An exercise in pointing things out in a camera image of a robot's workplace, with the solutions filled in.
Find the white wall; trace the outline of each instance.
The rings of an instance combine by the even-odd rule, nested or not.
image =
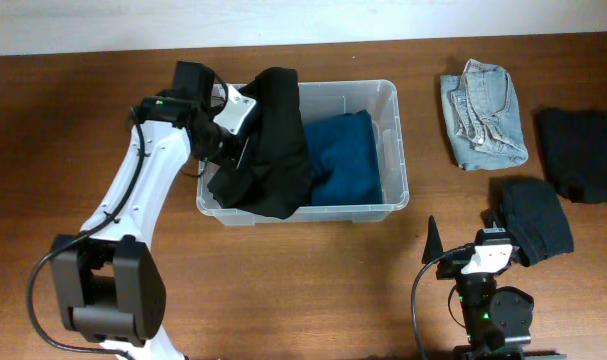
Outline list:
[[[0,55],[607,30],[607,0],[0,0]]]

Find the light blue denim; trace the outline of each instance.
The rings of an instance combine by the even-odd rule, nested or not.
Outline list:
[[[441,103],[454,157],[464,170],[495,170],[528,159],[510,74],[470,59],[462,76],[441,76]]]

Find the blue cloth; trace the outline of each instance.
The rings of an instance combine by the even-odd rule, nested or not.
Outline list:
[[[312,164],[312,206],[381,204],[381,178],[366,110],[304,126]]]
[[[441,76],[441,102],[460,168],[495,170],[527,161],[519,103],[505,69],[471,59],[462,76]]]

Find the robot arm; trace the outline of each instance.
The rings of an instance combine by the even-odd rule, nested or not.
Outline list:
[[[225,101],[211,107],[215,77]],[[159,95],[143,99],[132,110],[136,123],[125,159],[99,207],[79,235],[56,237],[51,252],[30,277],[30,320],[54,347],[111,353],[128,360],[186,358],[174,349],[161,326],[166,291],[150,254],[154,226],[190,154],[202,161],[238,166],[257,101],[226,85],[211,69],[184,62],[177,63],[172,90]],[[107,351],[57,343],[38,325],[32,289],[48,261],[64,327]],[[110,264],[113,276],[95,274]]]

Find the wooden table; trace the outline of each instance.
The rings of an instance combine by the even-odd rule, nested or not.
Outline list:
[[[530,151],[523,166],[453,164],[438,77],[459,74],[469,58],[512,75]],[[97,358],[41,341],[27,320],[26,279],[54,236],[77,231],[98,205],[128,143],[128,106],[169,86],[177,60],[236,83],[270,66],[295,68],[300,81],[391,80],[411,193],[404,210],[377,224],[229,228],[200,214],[196,182],[177,177],[153,254],[168,290],[165,327],[192,359],[411,357],[410,288],[428,216],[445,248],[472,241],[492,179],[543,176],[533,112],[607,109],[607,33],[0,58],[0,359]],[[499,284],[536,299],[529,350],[607,359],[607,205],[561,203],[575,253],[516,266]],[[453,284],[433,276],[418,294],[419,326],[427,349],[447,352],[466,336],[447,312]],[[35,299],[53,336],[85,344],[60,324],[49,270]]]

